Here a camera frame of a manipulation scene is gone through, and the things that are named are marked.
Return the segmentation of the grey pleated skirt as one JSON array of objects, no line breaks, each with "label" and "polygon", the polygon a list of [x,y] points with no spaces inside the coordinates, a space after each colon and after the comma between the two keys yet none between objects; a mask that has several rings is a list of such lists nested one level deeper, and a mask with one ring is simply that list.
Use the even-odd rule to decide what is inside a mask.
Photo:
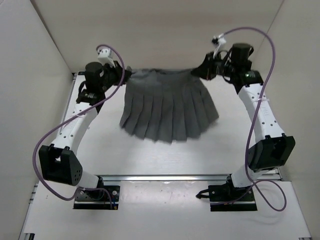
[{"label": "grey pleated skirt", "polygon": [[198,139],[219,113],[191,69],[135,69],[126,82],[119,126],[131,136],[165,143]]}]

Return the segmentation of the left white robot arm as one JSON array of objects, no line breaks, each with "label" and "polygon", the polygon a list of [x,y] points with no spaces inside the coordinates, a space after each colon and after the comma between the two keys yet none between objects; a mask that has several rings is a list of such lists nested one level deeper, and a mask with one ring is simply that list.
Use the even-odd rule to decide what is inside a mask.
[{"label": "left white robot arm", "polygon": [[123,69],[118,63],[111,66],[90,62],[83,75],[85,80],[79,85],[71,121],[60,127],[60,133],[50,145],[39,148],[38,156],[43,182],[75,186],[91,198],[99,199],[107,195],[103,179],[83,170],[77,158],[78,148],[106,100],[106,91],[112,86],[125,84],[132,69]]}]

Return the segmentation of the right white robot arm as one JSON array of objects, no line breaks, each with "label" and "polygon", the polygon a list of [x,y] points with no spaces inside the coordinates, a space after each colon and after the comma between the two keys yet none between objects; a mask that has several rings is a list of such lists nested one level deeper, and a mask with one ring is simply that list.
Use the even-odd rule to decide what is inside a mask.
[{"label": "right white robot arm", "polygon": [[251,120],[249,133],[255,137],[254,145],[246,146],[244,165],[230,174],[225,184],[208,187],[209,196],[230,202],[249,191],[260,176],[283,166],[296,142],[278,124],[265,94],[266,82],[251,68],[249,57],[254,48],[247,43],[235,43],[221,56],[222,44],[216,42],[214,47],[191,73],[207,81],[221,76],[233,85]]}]

